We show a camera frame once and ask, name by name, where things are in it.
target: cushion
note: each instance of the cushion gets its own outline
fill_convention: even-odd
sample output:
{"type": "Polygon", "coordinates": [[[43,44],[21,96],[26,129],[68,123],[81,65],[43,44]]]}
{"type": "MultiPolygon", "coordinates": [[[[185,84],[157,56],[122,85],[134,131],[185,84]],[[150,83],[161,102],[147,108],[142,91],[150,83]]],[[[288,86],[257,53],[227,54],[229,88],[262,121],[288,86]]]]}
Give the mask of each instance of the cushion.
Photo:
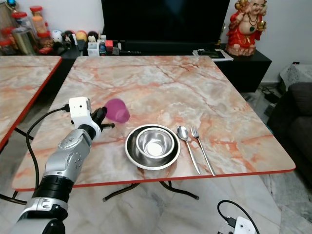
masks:
{"type": "Polygon", "coordinates": [[[298,117],[290,125],[287,134],[312,163],[312,117],[298,117]]]}
{"type": "Polygon", "coordinates": [[[289,87],[296,104],[304,116],[312,116],[312,83],[296,83],[289,87]]]}

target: toy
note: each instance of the toy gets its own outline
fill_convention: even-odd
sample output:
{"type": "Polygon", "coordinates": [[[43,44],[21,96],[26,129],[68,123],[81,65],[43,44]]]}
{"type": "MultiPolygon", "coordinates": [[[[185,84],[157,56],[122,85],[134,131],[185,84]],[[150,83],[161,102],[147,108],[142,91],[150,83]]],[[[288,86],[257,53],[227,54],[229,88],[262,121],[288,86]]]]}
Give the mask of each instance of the toy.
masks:
{"type": "Polygon", "coordinates": [[[62,32],[60,30],[53,30],[52,39],[55,43],[57,42],[62,43],[63,42],[62,32]]]}
{"type": "Polygon", "coordinates": [[[255,52],[255,40],[260,40],[267,24],[262,17],[267,13],[266,0],[239,0],[237,12],[231,16],[229,41],[226,50],[235,56],[250,56],[255,52]]]}
{"type": "Polygon", "coordinates": [[[98,40],[98,34],[95,31],[90,31],[88,33],[88,41],[89,42],[96,42],[98,40]]]}
{"type": "Polygon", "coordinates": [[[85,31],[82,31],[82,30],[77,31],[76,32],[76,39],[87,41],[87,33],[85,31]]]}
{"type": "Polygon", "coordinates": [[[76,42],[76,35],[75,32],[67,30],[62,33],[63,41],[65,42],[65,45],[67,47],[71,47],[72,45],[75,45],[76,42]]]}

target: black tv screen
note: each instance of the black tv screen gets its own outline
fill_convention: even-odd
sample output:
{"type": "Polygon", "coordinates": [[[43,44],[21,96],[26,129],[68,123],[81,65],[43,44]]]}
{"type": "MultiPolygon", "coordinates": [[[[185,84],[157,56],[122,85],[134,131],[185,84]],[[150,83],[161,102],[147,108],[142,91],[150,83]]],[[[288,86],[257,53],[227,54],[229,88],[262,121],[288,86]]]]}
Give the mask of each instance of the black tv screen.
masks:
{"type": "Polygon", "coordinates": [[[217,42],[230,0],[102,0],[112,40],[217,42]]]}

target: red table edge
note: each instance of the red table edge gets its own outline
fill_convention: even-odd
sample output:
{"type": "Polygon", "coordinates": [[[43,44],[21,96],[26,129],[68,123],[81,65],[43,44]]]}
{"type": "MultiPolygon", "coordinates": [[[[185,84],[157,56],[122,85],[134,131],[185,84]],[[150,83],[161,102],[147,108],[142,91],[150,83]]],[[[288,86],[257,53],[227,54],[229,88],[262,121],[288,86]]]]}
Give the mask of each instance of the red table edge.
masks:
{"type": "Polygon", "coordinates": [[[21,114],[19,115],[19,117],[15,120],[15,122],[13,123],[13,125],[11,126],[11,128],[9,129],[9,131],[6,133],[6,135],[3,137],[3,139],[0,142],[0,149],[2,149],[6,143],[6,141],[9,139],[9,137],[11,136],[12,132],[14,131],[14,129],[16,128],[16,126],[20,123],[20,121],[25,117],[25,115],[27,114],[27,112],[29,111],[30,107],[33,105],[33,103],[35,102],[36,98],[38,97],[38,95],[41,93],[41,91],[43,90],[43,88],[45,87],[45,85],[47,84],[47,82],[50,80],[51,76],[54,74],[54,72],[57,70],[57,68],[59,67],[60,63],[62,62],[63,58],[60,57],[58,63],[55,65],[55,67],[53,68],[53,70],[50,72],[49,76],[47,77],[47,79],[45,79],[45,81],[42,83],[42,85],[39,87],[39,89],[37,90],[37,92],[34,94],[34,96],[32,97],[32,99],[29,101],[29,103],[26,105],[26,107],[24,108],[24,110],[21,112],[21,114]]]}
{"type": "MultiPolygon", "coordinates": [[[[218,178],[218,177],[235,177],[235,176],[256,176],[256,175],[266,175],[266,174],[278,174],[292,172],[293,169],[281,170],[281,171],[269,171],[269,172],[248,172],[248,173],[237,173],[237,174],[222,174],[222,175],[197,175],[197,176],[186,176],[186,177],[173,177],[173,178],[157,178],[157,179],[140,179],[140,180],[130,180],[130,181],[118,181],[118,182],[107,182],[107,183],[95,183],[95,184],[78,184],[74,185],[74,188],[87,188],[96,186],[106,186],[106,185],[118,185],[118,184],[136,184],[145,182],[160,182],[160,181],[173,181],[173,180],[188,180],[188,179],[205,179],[205,178],[218,178]]],[[[34,191],[35,188],[31,189],[18,189],[13,188],[17,192],[29,192],[34,191]]]]}

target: metal bowl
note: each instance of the metal bowl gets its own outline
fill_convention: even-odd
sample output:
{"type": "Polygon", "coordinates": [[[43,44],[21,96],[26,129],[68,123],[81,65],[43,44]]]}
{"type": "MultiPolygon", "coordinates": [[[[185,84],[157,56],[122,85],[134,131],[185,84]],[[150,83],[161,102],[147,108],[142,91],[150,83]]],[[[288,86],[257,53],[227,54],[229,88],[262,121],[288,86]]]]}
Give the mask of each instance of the metal bowl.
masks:
{"type": "Polygon", "coordinates": [[[133,129],[129,133],[125,141],[125,152],[129,160],[136,166],[142,169],[146,169],[146,170],[161,170],[166,167],[169,167],[171,164],[173,164],[177,160],[177,158],[180,155],[180,151],[181,151],[181,145],[176,134],[171,129],[162,125],[157,125],[157,124],[146,124],[146,125],[142,125],[133,129]],[[140,132],[148,128],[164,129],[173,137],[174,149],[167,157],[158,158],[158,159],[148,158],[148,157],[145,157],[143,154],[141,154],[140,151],[138,150],[136,146],[137,136],[139,135],[140,132]]]}
{"type": "Polygon", "coordinates": [[[150,158],[163,158],[174,149],[172,135],[162,128],[147,128],[136,137],[136,146],[141,154],[150,158]]]}

